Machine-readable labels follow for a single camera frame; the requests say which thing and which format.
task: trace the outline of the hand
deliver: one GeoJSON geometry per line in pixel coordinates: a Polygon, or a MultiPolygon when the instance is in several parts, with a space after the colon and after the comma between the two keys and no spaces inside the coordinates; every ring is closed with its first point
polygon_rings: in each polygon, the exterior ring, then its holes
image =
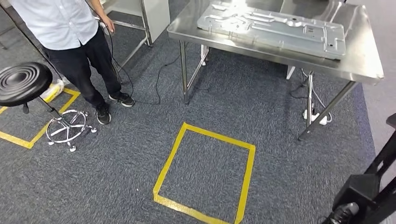
{"type": "Polygon", "coordinates": [[[106,27],[109,29],[109,31],[114,33],[114,31],[115,31],[114,23],[107,15],[103,16],[102,21],[106,25],[106,27]]]}

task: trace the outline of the floor marking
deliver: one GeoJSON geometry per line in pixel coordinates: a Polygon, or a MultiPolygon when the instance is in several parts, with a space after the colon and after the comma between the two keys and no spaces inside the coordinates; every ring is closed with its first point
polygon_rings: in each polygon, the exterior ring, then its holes
{"type": "MultiPolygon", "coordinates": [[[[66,109],[76,100],[76,98],[80,95],[80,92],[71,90],[71,89],[67,89],[65,88],[63,90],[63,92],[68,93],[71,95],[71,98],[66,102],[66,104],[64,104],[62,106],[62,108],[59,110],[60,113],[63,113],[66,111],[66,109]]],[[[0,108],[0,114],[3,113],[5,110],[7,109],[7,107],[2,107],[0,108]]],[[[32,138],[31,141],[26,141],[23,139],[20,139],[18,137],[12,136],[10,134],[4,133],[4,132],[0,132],[0,138],[10,141],[14,144],[17,144],[19,146],[31,149],[33,147],[33,145],[41,138],[41,136],[43,134],[45,134],[45,131],[47,130],[47,126],[50,122],[48,122],[39,132],[38,134],[32,138]]]]}
{"type": "Polygon", "coordinates": [[[195,127],[186,123],[183,123],[179,134],[176,137],[175,140],[175,144],[173,145],[173,148],[169,154],[168,159],[165,162],[165,165],[163,166],[157,182],[153,188],[153,195],[154,195],[154,201],[164,205],[170,209],[176,210],[176,211],[180,211],[184,214],[187,214],[189,216],[192,216],[198,220],[201,220],[205,223],[208,224],[229,224],[223,220],[217,219],[217,218],[213,218],[210,216],[207,216],[195,209],[189,208],[185,205],[182,205],[180,203],[177,203],[175,201],[172,201],[168,198],[165,198],[163,196],[159,195],[159,191],[161,189],[162,183],[165,180],[165,176],[170,168],[170,165],[172,164],[173,158],[176,155],[177,149],[180,146],[180,142],[182,141],[182,138],[184,136],[184,133],[186,130],[190,130],[199,134],[203,134],[230,144],[234,144],[243,148],[246,148],[249,151],[249,154],[247,156],[247,163],[246,163],[246,171],[245,171],[245,176],[243,178],[243,183],[242,183],[242,189],[240,191],[240,199],[239,199],[239,204],[238,204],[238,208],[237,208],[237,212],[236,212],[236,218],[235,218],[235,224],[239,224],[242,219],[243,216],[245,214],[245,207],[246,207],[246,200],[248,197],[248,191],[249,191],[249,185],[250,185],[250,176],[252,174],[252,169],[253,169],[253,163],[254,163],[254,159],[255,159],[255,151],[256,151],[256,146],[240,141],[240,140],[236,140],[218,133],[214,133],[199,127],[195,127]]]}

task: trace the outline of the metal sheet panel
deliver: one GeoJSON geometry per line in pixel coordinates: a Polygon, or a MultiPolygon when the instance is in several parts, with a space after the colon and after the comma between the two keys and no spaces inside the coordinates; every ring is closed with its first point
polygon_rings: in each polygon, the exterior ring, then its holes
{"type": "Polygon", "coordinates": [[[238,38],[329,59],[342,59],[346,54],[344,27],[340,24],[244,5],[211,1],[197,25],[226,34],[231,40],[238,38]]]}

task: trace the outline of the black sneaker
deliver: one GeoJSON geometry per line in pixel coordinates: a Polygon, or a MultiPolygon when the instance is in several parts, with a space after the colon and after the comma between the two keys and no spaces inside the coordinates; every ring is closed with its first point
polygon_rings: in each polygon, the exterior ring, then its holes
{"type": "Polygon", "coordinates": [[[109,98],[111,100],[116,100],[118,102],[121,102],[121,104],[126,107],[132,107],[135,105],[135,100],[132,99],[132,97],[130,97],[128,94],[125,94],[123,92],[119,92],[118,94],[114,94],[114,95],[109,95],[109,98]]]}
{"type": "Polygon", "coordinates": [[[107,125],[111,121],[109,114],[109,105],[104,103],[96,107],[96,119],[101,125],[107,125]]]}

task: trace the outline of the white shirt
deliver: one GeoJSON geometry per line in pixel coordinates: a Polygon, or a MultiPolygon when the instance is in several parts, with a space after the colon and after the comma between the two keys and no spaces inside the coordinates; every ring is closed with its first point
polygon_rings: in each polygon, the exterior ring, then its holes
{"type": "Polygon", "coordinates": [[[98,31],[98,22],[84,0],[9,2],[38,41],[51,50],[78,48],[98,31]]]}

